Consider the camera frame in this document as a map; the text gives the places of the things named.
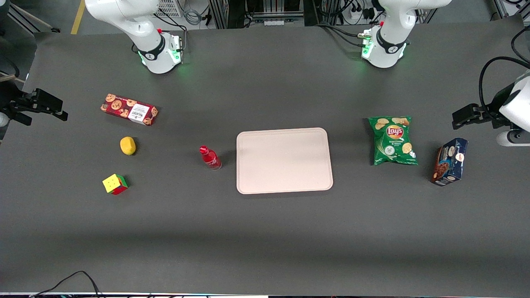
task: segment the lay's logo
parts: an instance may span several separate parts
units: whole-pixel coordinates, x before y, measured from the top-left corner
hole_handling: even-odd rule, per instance
[[[386,134],[393,139],[398,139],[403,136],[403,128],[397,125],[390,125],[386,128]]]

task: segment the bottle cap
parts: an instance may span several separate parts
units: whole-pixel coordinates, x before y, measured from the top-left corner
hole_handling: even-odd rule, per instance
[[[208,152],[210,152],[210,149],[208,149],[208,147],[206,147],[206,146],[201,146],[200,149],[199,149],[199,152],[201,154],[208,154]]]

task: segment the lay's chip bag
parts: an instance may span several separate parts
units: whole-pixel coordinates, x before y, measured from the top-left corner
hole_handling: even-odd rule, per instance
[[[390,116],[368,118],[375,134],[374,165],[386,161],[418,164],[409,140],[410,119]]]

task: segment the rubik's cube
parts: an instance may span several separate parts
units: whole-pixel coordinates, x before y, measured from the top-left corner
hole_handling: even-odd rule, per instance
[[[103,180],[103,185],[107,193],[113,195],[118,195],[128,188],[125,178],[118,174],[114,174]]]

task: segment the beige tray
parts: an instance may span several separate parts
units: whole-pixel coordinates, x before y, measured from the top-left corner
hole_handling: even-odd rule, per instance
[[[240,193],[316,191],[331,186],[328,134],[324,129],[262,130],[237,136]]]

